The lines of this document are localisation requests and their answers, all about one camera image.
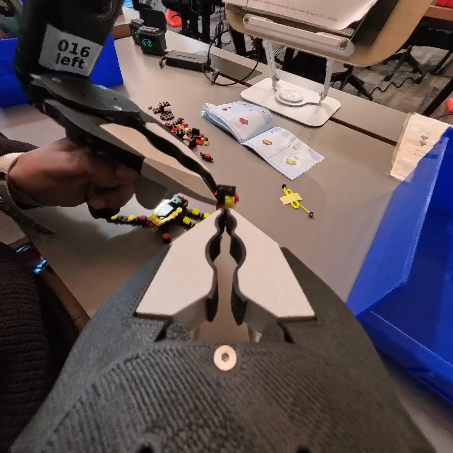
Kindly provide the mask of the blue plastic bin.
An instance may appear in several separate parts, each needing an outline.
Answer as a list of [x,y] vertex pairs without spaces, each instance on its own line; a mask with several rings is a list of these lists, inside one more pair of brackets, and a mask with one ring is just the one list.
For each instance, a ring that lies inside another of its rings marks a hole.
[[[13,68],[16,45],[17,38],[2,38],[0,40],[0,106],[2,108],[28,102]],[[106,87],[123,83],[112,36],[107,39],[90,78],[94,83]]]
[[347,300],[374,346],[453,399],[453,132],[394,190]]

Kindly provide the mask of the tan curved board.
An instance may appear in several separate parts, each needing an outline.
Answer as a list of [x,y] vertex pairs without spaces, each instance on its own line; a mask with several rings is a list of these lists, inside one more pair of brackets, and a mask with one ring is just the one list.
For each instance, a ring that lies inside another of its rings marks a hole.
[[[257,13],[285,25],[305,25],[314,31],[333,31],[336,34],[351,38],[355,46],[355,51],[351,56],[336,57],[336,60],[353,66],[366,67],[380,63],[395,53],[410,37],[432,2],[429,0],[379,0],[361,20],[342,30],[322,28],[304,22],[270,16],[254,10],[246,10],[246,3],[247,0],[224,1],[229,24],[236,31],[262,39],[263,35],[257,35],[246,30],[243,19],[247,12]],[[279,44],[291,48],[286,43]],[[309,50],[306,53],[323,57],[314,50]]]

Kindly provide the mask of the person's left forearm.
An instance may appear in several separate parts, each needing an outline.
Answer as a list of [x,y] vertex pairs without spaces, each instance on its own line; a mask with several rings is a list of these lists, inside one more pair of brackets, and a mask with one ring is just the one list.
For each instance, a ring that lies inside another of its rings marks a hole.
[[0,173],[15,183],[33,180],[40,169],[41,152],[35,146],[12,140],[1,134]]

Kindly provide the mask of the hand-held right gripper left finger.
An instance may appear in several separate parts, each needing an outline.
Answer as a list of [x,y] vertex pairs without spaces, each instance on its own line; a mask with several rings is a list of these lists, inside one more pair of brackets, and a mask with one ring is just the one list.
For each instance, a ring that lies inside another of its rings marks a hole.
[[186,328],[215,318],[219,295],[214,262],[221,251],[224,214],[217,210],[171,243],[136,308],[138,316]]

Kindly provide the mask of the person's dark knitted sweater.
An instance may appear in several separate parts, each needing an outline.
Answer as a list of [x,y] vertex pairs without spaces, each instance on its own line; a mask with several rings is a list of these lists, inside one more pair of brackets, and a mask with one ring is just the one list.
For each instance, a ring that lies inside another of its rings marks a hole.
[[8,452],[46,399],[77,337],[54,290],[1,243],[1,452]]

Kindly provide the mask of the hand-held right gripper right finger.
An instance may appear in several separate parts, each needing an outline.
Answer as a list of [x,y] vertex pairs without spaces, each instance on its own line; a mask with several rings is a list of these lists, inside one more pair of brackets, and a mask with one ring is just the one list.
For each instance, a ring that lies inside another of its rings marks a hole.
[[226,212],[236,263],[231,292],[236,324],[262,333],[271,324],[314,320],[314,309],[279,244],[235,210]]

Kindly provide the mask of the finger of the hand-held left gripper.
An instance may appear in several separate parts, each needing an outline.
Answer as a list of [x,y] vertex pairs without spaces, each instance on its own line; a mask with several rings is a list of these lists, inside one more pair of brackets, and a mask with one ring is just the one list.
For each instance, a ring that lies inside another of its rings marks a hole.
[[209,169],[180,139],[158,122],[146,122],[144,131],[115,123],[101,125],[127,148],[144,158],[135,197],[147,209],[175,194],[216,205],[217,185]]
[[183,141],[148,114],[140,115],[139,132],[146,136],[155,151],[144,155],[150,165],[179,184],[186,192],[215,192],[209,168],[199,160]]

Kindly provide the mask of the black charger with green display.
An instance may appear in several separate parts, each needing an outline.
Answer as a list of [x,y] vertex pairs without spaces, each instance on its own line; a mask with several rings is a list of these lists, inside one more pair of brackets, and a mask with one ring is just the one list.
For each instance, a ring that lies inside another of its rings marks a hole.
[[142,53],[154,56],[166,55],[167,43],[165,30],[141,26],[137,33]]

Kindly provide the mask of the small black red lego assembly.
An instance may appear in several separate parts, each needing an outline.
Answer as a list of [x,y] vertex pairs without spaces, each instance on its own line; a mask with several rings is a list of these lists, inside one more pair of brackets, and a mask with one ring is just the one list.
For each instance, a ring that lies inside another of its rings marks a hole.
[[235,209],[239,202],[239,195],[236,192],[236,187],[231,185],[219,184],[214,193],[217,204],[216,209]]

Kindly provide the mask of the lego instruction booklet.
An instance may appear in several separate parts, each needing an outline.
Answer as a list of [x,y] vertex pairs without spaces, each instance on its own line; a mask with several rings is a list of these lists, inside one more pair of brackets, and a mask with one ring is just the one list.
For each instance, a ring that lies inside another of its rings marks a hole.
[[243,101],[222,105],[207,103],[201,116],[230,133],[289,180],[324,160],[324,156],[274,124],[269,110]]

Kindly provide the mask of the printed paper sheet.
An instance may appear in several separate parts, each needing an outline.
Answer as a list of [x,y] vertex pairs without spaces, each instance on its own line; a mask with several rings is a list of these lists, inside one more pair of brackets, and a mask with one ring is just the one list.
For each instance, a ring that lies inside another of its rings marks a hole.
[[342,30],[361,20],[376,0],[249,0],[246,10]]

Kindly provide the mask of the clear plastic bag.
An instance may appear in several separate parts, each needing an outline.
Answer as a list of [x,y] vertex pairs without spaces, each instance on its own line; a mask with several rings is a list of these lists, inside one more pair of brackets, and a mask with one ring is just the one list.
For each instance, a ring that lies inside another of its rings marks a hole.
[[393,151],[390,177],[405,181],[449,129],[452,125],[440,120],[418,113],[409,114]]

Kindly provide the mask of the black yellow lego spider model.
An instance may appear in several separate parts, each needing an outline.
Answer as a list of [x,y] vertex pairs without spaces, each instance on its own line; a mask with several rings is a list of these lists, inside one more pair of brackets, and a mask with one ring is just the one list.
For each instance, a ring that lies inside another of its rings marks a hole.
[[164,244],[171,242],[170,228],[179,225],[186,230],[192,229],[210,216],[198,208],[189,206],[189,199],[182,195],[174,195],[157,205],[150,215],[133,216],[115,214],[106,219],[114,225],[125,225],[148,229],[161,235]]

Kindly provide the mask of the dark flat mat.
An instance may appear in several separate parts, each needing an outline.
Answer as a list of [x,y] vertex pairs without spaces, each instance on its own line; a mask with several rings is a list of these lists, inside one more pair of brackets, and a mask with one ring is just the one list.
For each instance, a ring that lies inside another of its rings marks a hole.
[[243,80],[243,82],[249,82],[262,74],[262,72],[258,69],[255,69],[252,72],[252,67],[245,66],[222,56],[218,56],[216,54],[210,54],[208,56],[207,51],[198,51],[189,55],[194,55],[197,61],[205,64],[208,64],[208,57],[210,58],[210,66],[205,69],[208,81],[211,81],[212,74],[215,69],[218,70],[216,82],[219,82],[220,84],[227,84],[240,80]]

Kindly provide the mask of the black power adapter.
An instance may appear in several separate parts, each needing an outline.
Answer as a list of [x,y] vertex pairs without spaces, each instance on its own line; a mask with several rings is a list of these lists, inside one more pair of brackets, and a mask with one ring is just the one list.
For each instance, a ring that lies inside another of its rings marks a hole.
[[170,50],[162,58],[161,65],[165,63],[167,66],[178,67],[191,71],[202,72],[203,67],[210,67],[210,58],[207,55],[186,53],[178,50]]

